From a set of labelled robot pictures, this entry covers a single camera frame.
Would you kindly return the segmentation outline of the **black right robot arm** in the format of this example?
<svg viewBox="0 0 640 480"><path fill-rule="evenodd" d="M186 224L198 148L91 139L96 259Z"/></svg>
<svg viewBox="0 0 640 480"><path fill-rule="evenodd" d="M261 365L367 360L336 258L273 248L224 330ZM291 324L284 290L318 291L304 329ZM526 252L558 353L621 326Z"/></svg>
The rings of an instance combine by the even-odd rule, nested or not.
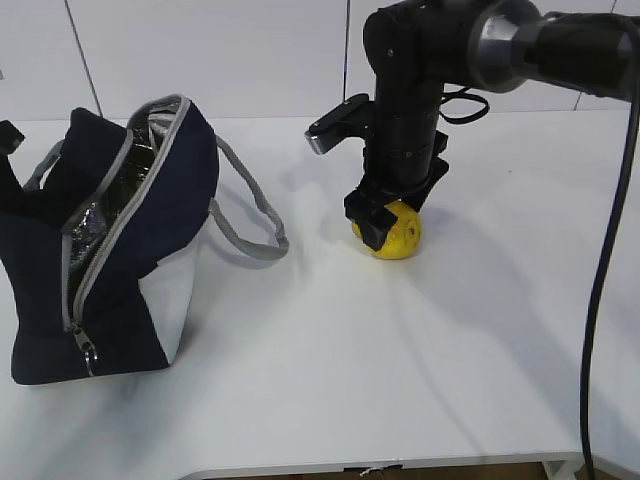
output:
<svg viewBox="0 0 640 480"><path fill-rule="evenodd" d="M345 210L379 250L397 222L391 203L420 210L448 172L437 129L446 85L503 94L537 81L628 102L639 21L545 14L530 1L403 1L368 17L364 46L376 91L360 97L348 127L364 140L364 175Z"/></svg>

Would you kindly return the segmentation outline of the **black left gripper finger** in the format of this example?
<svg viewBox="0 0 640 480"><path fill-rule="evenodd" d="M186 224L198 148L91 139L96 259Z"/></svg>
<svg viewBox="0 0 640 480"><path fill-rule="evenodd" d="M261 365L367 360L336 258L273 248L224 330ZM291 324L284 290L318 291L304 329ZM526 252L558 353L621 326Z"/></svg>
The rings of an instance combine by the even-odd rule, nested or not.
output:
<svg viewBox="0 0 640 480"><path fill-rule="evenodd" d="M1 211L34 215L32 199L24 192L9 162L9 156L24 139L24 135L9 120L1 121Z"/></svg>

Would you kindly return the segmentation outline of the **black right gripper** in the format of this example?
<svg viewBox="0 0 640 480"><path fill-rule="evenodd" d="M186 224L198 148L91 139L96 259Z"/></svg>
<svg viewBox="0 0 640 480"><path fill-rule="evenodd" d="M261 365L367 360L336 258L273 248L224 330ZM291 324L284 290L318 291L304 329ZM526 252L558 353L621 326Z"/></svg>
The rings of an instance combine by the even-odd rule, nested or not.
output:
<svg viewBox="0 0 640 480"><path fill-rule="evenodd" d="M421 208L436 183L448 173L440 157L449 137L436 130L435 137L417 150L383 147L375 139L363 149L364 175L358 187L344 199L345 216L360 231L363 243L380 250L398 216L385 203L401 200Z"/></svg>

